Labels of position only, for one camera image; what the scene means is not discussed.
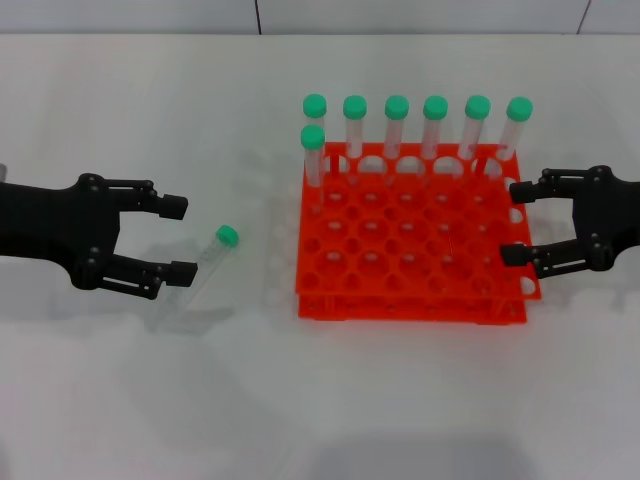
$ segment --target white table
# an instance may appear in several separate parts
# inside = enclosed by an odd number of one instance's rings
[[[640,37],[2,36],[9,181],[84,172],[186,195],[184,222],[123,221],[118,252],[189,259],[240,230],[194,316],[198,338],[148,333],[148,301],[73,290],[47,262],[0,268],[2,480],[585,480],[640,474],[640,251],[610,272],[543,282],[529,324],[296,318],[302,97],[353,92],[380,139],[387,95],[535,104],[524,178],[605,163],[640,180]],[[529,208],[534,241],[569,238],[570,204]]]

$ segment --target green screw cap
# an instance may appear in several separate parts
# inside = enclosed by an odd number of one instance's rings
[[[474,120],[484,120],[489,115],[489,110],[491,110],[491,102],[489,102],[487,97],[473,95],[467,100],[464,113],[467,114],[467,117],[473,118]]]
[[[432,95],[425,100],[422,113],[429,120],[442,120],[447,116],[448,109],[449,104],[446,98],[440,95]]]
[[[302,102],[302,111],[309,118],[321,118],[327,113],[327,100],[319,93],[307,95]]]
[[[240,241],[238,232],[229,225],[222,225],[216,232],[216,238],[220,243],[229,248],[236,247]]]
[[[342,113],[349,120],[360,120],[367,114],[367,101],[360,95],[350,95],[344,99]]]
[[[392,95],[384,106],[384,114],[391,120],[403,120],[409,113],[409,100],[402,95]]]
[[[514,122],[526,122],[533,112],[533,103],[527,97],[515,97],[507,107],[507,117]]]
[[[300,140],[307,150],[319,150],[324,146],[324,130],[318,125],[307,125],[302,129]]]

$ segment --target gray wall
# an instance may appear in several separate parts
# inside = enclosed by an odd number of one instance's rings
[[[640,33],[640,0],[0,0],[0,32],[260,31]]]

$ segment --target test tube rack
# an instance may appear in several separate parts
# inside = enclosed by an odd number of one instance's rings
[[[530,265],[500,259],[501,244],[531,237],[508,192],[520,181],[517,154],[498,162],[497,147],[478,144],[472,162],[456,156],[458,144],[424,160],[420,144],[403,143],[392,160],[382,143],[363,144],[359,158],[327,143],[322,187],[303,177],[299,316],[526,323],[525,301],[540,299],[540,286]],[[487,162],[500,171],[487,175]]]

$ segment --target test tube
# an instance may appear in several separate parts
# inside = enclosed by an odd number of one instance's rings
[[[384,156],[398,158],[402,144],[402,124],[409,113],[409,101],[402,95],[392,95],[384,107],[387,133],[384,138]]]
[[[440,124],[447,116],[447,100],[439,95],[433,95],[424,102],[424,129],[422,131],[422,148],[420,156],[427,160],[436,158],[438,143],[440,143]]]
[[[533,112],[533,103],[528,98],[515,97],[511,99],[507,107],[507,123],[504,125],[496,153],[498,160],[503,162],[511,160],[524,124],[531,117],[531,112]]]
[[[317,125],[307,125],[300,135],[304,147],[304,171],[310,187],[322,186],[322,152],[324,130]]]
[[[161,323],[181,326],[183,329],[193,327],[186,323],[181,324],[180,319],[224,258],[238,245],[238,241],[238,233],[232,227],[222,225],[218,228],[214,239],[197,260],[198,273],[191,286],[189,288],[165,286],[164,298],[158,306],[154,329]]]
[[[473,160],[475,157],[482,124],[489,115],[489,110],[491,110],[491,103],[487,97],[473,95],[467,100],[467,106],[464,110],[467,117],[464,121],[462,141],[458,148],[458,157],[462,160]]]
[[[342,112],[347,122],[347,157],[362,156],[362,124],[367,114],[367,101],[360,95],[351,95],[344,99]]]
[[[302,111],[307,117],[307,125],[324,128],[324,116],[327,114],[327,100],[319,93],[307,95],[302,102]]]

